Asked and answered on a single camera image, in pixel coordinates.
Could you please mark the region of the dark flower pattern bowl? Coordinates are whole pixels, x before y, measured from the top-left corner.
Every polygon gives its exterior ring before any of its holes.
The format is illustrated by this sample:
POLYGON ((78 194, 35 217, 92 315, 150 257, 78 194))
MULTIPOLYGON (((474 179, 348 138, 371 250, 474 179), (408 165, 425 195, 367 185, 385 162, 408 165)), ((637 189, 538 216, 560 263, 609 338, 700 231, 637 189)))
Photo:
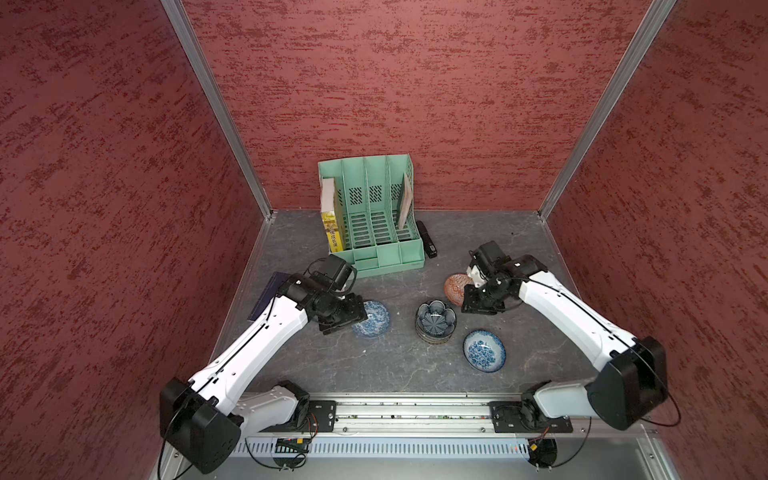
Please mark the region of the dark flower pattern bowl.
POLYGON ((454 332, 456 324, 455 311, 441 300, 422 303, 416 313, 416 329, 432 335, 454 332))

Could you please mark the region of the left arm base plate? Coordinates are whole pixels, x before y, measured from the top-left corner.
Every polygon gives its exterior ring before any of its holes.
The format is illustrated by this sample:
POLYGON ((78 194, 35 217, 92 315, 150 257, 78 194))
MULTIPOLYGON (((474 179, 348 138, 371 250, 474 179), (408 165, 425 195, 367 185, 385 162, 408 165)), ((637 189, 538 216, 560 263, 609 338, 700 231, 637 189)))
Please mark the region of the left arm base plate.
POLYGON ((337 402, 334 400, 309 400, 296 411, 297 417, 282 426, 283 432, 302 434, 330 433, 335 429, 337 402))

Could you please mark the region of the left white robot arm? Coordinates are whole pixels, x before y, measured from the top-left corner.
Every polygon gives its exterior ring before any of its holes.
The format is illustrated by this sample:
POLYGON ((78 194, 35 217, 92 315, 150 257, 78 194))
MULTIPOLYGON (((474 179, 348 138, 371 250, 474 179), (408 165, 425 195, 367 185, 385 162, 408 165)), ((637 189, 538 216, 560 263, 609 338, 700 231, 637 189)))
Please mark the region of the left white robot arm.
POLYGON ((319 428, 309 394, 284 381, 252 397, 247 387, 279 349, 308 323, 323 334, 367 318, 364 301, 353 293, 355 273, 292 275, 253 324, 222 354, 189 380, 172 378, 159 395, 159 431, 192 467, 208 474, 219 467, 244 436, 272 427, 289 431, 319 428))

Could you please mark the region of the orange diamond pattern bowl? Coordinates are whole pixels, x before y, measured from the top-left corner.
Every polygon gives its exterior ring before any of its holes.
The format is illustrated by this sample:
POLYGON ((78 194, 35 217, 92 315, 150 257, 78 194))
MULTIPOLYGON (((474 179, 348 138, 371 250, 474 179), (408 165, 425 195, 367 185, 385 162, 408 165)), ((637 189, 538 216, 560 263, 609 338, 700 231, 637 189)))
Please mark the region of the orange diamond pattern bowl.
POLYGON ((465 287, 473 286, 472 279, 465 273, 457 273, 449 276, 444 283, 444 294, 455 306, 461 307, 465 297, 465 287))

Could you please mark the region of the pink striped bowl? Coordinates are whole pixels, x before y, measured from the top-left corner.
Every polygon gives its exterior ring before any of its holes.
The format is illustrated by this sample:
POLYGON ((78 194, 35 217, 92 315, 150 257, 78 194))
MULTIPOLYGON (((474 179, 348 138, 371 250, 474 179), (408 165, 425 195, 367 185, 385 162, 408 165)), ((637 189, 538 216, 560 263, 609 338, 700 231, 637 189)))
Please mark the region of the pink striped bowl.
POLYGON ((427 338, 427 339, 422 339, 422 340, 424 342, 430 344, 430 345, 442 345, 442 344, 447 343, 450 340, 450 338, 443 338, 443 339, 430 339, 430 338, 427 338))

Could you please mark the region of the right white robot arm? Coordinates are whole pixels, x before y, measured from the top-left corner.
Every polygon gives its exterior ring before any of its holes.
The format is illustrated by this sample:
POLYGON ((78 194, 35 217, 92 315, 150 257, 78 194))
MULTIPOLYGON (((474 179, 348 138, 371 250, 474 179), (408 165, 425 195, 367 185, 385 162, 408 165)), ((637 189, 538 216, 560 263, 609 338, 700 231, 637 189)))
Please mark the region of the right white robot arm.
POLYGON ((526 390, 520 416, 529 431, 561 417, 598 418, 625 431, 671 397, 666 351, 654 338, 640 339, 588 306, 538 259, 516 259, 489 242, 472 251, 464 290, 465 313, 493 315, 507 300, 533 307, 585 355, 593 379, 544 381, 526 390))

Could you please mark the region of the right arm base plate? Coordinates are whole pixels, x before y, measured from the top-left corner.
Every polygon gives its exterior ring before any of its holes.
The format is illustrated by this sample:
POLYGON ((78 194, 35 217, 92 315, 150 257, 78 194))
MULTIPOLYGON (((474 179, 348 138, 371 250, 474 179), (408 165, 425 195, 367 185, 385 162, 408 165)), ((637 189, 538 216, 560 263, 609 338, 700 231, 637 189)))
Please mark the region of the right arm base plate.
POLYGON ((496 433, 549 434, 572 433, 573 426, 566 417, 550 418, 532 402, 493 401, 489 403, 490 417, 496 433))

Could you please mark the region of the green triangle pattern bowl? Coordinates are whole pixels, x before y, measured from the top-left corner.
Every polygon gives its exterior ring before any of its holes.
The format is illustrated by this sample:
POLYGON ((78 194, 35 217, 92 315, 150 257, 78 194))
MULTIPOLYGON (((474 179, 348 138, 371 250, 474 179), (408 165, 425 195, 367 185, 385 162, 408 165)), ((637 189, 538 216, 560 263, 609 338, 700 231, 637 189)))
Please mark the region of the green triangle pattern bowl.
POLYGON ((427 339, 427 338, 430 338, 430 339, 450 338, 451 339, 451 337, 453 336, 453 332, 443 333, 439 335, 432 335, 424 331, 417 330, 416 333, 421 339, 427 339))

